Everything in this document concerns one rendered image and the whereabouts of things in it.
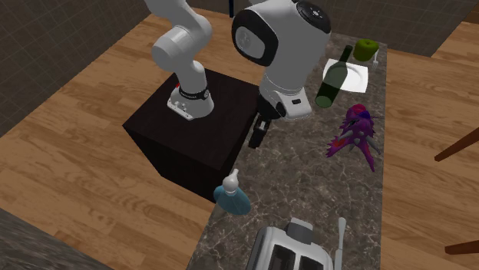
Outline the white knife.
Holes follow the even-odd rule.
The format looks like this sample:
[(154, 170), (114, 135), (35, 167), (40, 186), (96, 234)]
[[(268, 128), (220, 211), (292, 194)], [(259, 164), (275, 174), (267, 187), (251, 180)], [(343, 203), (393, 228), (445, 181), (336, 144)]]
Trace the white knife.
[(346, 227), (346, 219), (343, 217), (340, 217), (338, 219), (339, 244), (338, 244), (338, 248), (335, 251), (334, 270), (342, 270), (342, 251), (343, 251), (345, 227)]

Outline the green glass bottle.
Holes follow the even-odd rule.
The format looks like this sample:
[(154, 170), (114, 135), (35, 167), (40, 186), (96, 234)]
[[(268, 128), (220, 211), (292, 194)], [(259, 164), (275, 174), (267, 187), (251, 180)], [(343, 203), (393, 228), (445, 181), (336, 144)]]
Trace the green glass bottle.
[(346, 45), (340, 59), (331, 65), (322, 80), (315, 97), (315, 103), (322, 108), (331, 107), (338, 92), (348, 75), (346, 62), (352, 53), (353, 47)]

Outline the blue bottle with white sprayer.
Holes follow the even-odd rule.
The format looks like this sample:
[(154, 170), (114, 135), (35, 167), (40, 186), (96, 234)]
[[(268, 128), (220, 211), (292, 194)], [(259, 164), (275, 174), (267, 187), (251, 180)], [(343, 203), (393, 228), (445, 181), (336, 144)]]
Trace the blue bottle with white sprayer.
[(238, 169), (223, 179), (220, 186), (213, 191), (216, 203), (226, 212), (234, 215), (245, 215), (251, 210), (248, 196), (240, 189)]

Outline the purple spiky creature figure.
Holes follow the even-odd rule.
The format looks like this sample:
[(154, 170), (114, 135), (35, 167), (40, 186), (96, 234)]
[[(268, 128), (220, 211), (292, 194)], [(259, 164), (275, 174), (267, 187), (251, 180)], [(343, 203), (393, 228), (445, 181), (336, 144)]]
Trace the purple spiky creature figure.
[(345, 119), (339, 129), (342, 131), (339, 136), (328, 143), (326, 156), (332, 157), (341, 149), (349, 146), (352, 150), (359, 148), (371, 169), (375, 171), (374, 158), (370, 149), (374, 149), (378, 154), (381, 153), (378, 145), (374, 141), (374, 117), (369, 113), (363, 104), (355, 104), (350, 107), (345, 115)]

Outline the dark robot stand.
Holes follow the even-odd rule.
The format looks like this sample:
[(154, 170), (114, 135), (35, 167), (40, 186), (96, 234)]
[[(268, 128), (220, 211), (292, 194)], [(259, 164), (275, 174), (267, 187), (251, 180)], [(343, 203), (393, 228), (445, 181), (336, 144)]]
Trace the dark robot stand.
[(167, 107), (172, 74), (123, 127), (163, 178), (213, 200), (254, 121), (259, 88), (211, 70), (206, 78), (214, 101), (206, 117), (186, 120)]

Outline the white toaster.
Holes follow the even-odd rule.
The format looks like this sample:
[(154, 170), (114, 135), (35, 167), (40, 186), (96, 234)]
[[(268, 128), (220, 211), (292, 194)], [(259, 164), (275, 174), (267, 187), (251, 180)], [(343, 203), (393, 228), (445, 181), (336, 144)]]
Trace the white toaster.
[(313, 241), (313, 225), (291, 218), (284, 229), (262, 227), (246, 270), (334, 270), (332, 257)]

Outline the white square plate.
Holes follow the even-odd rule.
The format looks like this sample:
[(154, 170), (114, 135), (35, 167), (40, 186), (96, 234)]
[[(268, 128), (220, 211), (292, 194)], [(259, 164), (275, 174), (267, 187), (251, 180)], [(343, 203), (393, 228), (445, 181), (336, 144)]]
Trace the white square plate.
[(346, 63), (346, 67), (348, 74), (340, 90), (360, 94), (365, 93), (368, 87), (368, 67), (350, 62)]

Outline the green apple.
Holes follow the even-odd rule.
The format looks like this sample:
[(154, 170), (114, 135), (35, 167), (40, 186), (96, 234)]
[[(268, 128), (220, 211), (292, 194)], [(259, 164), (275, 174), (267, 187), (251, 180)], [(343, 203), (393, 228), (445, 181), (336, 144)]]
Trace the green apple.
[(376, 51), (379, 49), (379, 44), (371, 39), (359, 39), (355, 43), (353, 56), (357, 61), (369, 61)]

